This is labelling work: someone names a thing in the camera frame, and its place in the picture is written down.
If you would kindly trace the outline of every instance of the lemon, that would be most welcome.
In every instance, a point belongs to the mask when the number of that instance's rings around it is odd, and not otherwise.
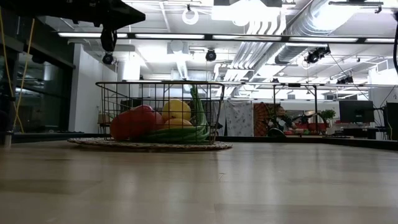
[[[162,117],[164,121],[174,118],[189,121],[191,118],[191,108],[181,100],[170,100],[163,107]]]
[[[181,118],[174,118],[166,121],[166,123],[164,123],[163,128],[191,128],[191,127],[193,127],[191,122]]]

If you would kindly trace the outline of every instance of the woven placemat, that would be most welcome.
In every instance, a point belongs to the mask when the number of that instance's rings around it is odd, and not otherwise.
[[[123,151],[214,151],[231,149],[232,144],[225,142],[215,142],[208,145],[194,145],[194,144],[160,144],[160,143],[141,143],[141,142],[117,142],[109,141],[103,138],[71,138],[68,142],[89,145],[89,146],[104,146],[108,151],[109,148],[118,148],[118,151],[123,148]]]

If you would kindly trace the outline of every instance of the wire basket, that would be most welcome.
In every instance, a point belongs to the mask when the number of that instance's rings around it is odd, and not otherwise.
[[[224,85],[216,82],[98,82],[105,140],[214,144]]]

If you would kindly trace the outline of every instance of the hanging fabric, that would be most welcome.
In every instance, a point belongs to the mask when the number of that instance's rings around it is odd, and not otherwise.
[[[228,136],[254,136],[251,101],[225,101]]]

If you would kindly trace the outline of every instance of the person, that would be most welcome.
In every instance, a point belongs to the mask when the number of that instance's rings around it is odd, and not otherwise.
[[[281,105],[276,108],[276,116],[269,121],[268,126],[270,128],[277,128],[281,131],[288,131],[289,128],[297,128],[292,120],[286,116],[285,109]]]

